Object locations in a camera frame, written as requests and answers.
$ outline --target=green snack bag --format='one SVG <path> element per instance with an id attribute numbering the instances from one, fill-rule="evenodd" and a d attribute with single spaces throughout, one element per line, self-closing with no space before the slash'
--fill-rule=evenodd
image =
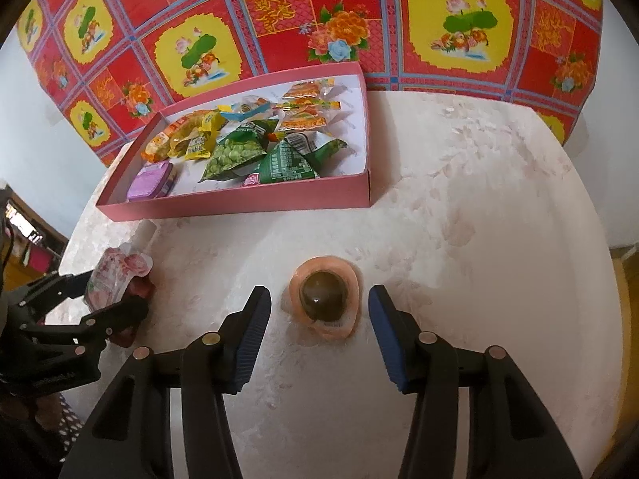
<path id="1" fill-rule="evenodd" d="M 290 133 L 266 155 L 244 185 L 319 178 L 320 166 L 344 147 L 347 144 L 343 140 L 318 131 Z"/>
<path id="2" fill-rule="evenodd" d="M 245 166 L 256 163 L 266 156 L 268 145 L 266 134 L 276 126 L 277 119 L 240 124 L 218 141 L 200 182 L 225 181 L 247 176 L 250 171 Z"/>

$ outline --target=pink lotus flower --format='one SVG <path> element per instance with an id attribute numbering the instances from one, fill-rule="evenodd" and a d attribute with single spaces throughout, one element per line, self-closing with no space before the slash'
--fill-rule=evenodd
<path id="1" fill-rule="evenodd" d="M 446 8 L 453 14 L 464 14 L 464 9 L 470 9 L 470 4 L 466 0 L 446 0 Z"/>
<path id="2" fill-rule="evenodd" d="M 175 42 L 175 50 L 177 50 L 180 54 L 186 54 L 190 46 L 191 40 L 187 40 L 185 37 L 182 37 Z"/>
<path id="3" fill-rule="evenodd" d="M 318 25 L 318 29 L 309 37 L 309 48 L 314 49 L 316 55 L 324 55 L 328 52 L 328 42 L 333 41 L 324 25 Z"/>

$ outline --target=purple lid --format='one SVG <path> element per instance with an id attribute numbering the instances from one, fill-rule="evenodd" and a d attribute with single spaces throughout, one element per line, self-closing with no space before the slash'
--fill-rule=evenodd
<path id="1" fill-rule="evenodd" d="M 162 190 L 162 186 L 169 178 L 172 169 L 173 164 L 168 160 L 142 167 L 127 191 L 127 200 L 132 202 L 155 198 Z"/>

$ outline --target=barcode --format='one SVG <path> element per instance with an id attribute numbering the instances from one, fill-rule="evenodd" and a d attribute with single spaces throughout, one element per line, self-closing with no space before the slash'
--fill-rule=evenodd
<path id="1" fill-rule="evenodd" d="M 309 145 L 308 137 L 303 133 L 289 133 L 286 137 L 288 143 L 295 147 L 300 154 L 308 154 L 311 152 L 311 146 Z"/>

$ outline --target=metal screw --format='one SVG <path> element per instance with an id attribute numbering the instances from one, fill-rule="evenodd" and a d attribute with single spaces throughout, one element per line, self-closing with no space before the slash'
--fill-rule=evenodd
<path id="1" fill-rule="evenodd" d="M 501 360 L 506 358 L 506 350 L 500 345 L 493 345 L 490 349 L 488 349 L 488 354 L 492 356 L 495 360 Z"/>
<path id="2" fill-rule="evenodd" d="M 202 337 L 202 343 L 204 345 L 215 345 L 218 342 L 220 342 L 221 337 L 219 333 L 216 333 L 215 331 L 211 331 L 210 333 L 206 333 L 203 337 Z"/>
<path id="3" fill-rule="evenodd" d="M 135 358 L 136 360 L 144 360 L 150 354 L 151 350 L 145 345 L 141 345 L 140 347 L 135 348 L 135 351 L 133 351 L 133 358 Z"/>
<path id="4" fill-rule="evenodd" d="M 417 338 L 422 344 L 434 344 L 437 342 L 437 335 L 432 331 L 422 331 Z"/>

